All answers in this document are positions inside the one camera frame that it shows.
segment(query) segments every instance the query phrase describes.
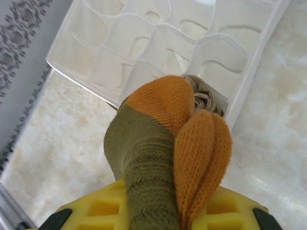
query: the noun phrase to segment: yellow plastic object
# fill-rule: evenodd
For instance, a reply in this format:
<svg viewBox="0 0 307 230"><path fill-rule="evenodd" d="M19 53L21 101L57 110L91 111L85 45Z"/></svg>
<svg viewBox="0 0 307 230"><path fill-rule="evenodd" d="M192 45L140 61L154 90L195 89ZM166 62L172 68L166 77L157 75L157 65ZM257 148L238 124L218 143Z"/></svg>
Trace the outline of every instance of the yellow plastic object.
<svg viewBox="0 0 307 230"><path fill-rule="evenodd" d="M128 210L124 181L116 181L98 191L68 203L72 214L61 230L128 230ZM207 207L194 219L192 230L260 230L254 208L268 211L257 202L219 187Z"/></svg>

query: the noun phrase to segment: gray patterned cloth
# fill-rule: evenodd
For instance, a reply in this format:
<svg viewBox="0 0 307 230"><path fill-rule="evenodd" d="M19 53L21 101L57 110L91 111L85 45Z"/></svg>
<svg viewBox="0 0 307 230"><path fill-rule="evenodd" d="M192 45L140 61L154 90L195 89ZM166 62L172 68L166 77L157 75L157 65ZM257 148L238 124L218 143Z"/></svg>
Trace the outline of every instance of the gray patterned cloth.
<svg viewBox="0 0 307 230"><path fill-rule="evenodd" d="M45 57L71 2L0 0L0 172L51 71Z"/></svg>

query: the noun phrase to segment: knitted fabric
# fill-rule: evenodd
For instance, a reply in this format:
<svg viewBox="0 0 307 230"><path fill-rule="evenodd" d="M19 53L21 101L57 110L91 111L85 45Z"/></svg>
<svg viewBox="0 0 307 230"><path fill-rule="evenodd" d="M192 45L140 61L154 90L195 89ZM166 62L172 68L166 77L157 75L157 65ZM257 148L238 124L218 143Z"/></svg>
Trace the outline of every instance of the knitted fabric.
<svg viewBox="0 0 307 230"><path fill-rule="evenodd" d="M179 230L174 143L193 108L190 85L167 76L130 95L106 131L106 158L115 179L125 179L130 230Z"/></svg>
<svg viewBox="0 0 307 230"><path fill-rule="evenodd" d="M232 141L217 114L197 111L175 140L174 176L181 230L206 206L229 164Z"/></svg>

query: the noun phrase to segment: orange sock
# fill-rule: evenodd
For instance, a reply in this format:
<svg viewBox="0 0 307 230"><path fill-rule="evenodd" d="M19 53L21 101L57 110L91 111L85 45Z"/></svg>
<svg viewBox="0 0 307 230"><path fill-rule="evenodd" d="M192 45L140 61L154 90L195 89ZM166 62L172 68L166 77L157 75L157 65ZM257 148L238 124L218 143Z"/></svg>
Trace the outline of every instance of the orange sock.
<svg viewBox="0 0 307 230"><path fill-rule="evenodd" d="M175 139L174 177L181 230L206 206L230 161L232 140L225 121L197 111Z"/></svg>

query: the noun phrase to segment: clear plastic tray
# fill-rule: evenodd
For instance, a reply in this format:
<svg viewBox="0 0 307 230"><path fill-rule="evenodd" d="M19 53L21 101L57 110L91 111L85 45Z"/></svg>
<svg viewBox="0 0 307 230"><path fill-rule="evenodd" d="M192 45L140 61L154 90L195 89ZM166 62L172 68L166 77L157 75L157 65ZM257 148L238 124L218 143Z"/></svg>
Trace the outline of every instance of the clear plastic tray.
<svg viewBox="0 0 307 230"><path fill-rule="evenodd" d="M290 0L74 0L47 56L115 107L143 84L194 74L232 129Z"/></svg>

